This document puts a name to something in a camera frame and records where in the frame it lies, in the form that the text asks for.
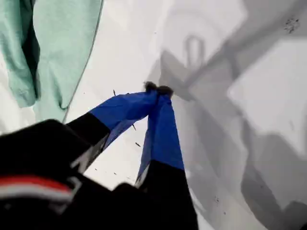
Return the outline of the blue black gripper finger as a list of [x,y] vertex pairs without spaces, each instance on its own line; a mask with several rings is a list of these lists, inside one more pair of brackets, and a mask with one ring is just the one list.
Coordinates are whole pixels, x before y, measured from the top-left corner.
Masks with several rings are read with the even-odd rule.
[[93,161],[135,122],[145,118],[158,99],[158,87],[151,81],[145,91],[113,96],[89,112],[67,123],[67,126],[90,145],[89,150],[71,163],[85,172]]
[[148,114],[138,186],[148,199],[152,227],[197,230],[171,102],[173,90],[152,85],[146,90],[157,93],[157,101]]

